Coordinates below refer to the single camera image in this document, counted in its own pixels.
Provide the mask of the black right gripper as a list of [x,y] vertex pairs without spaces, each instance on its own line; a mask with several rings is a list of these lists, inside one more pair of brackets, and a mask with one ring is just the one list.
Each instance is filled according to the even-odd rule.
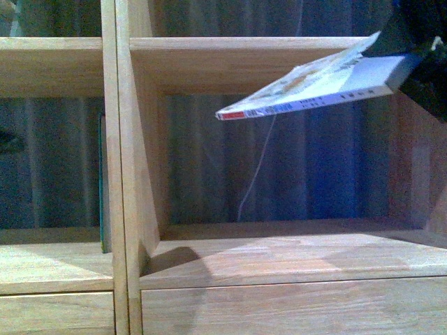
[[446,121],[446,2],[394,1],[393,13],[366,57],[408,54],[420,63],[400,91]]

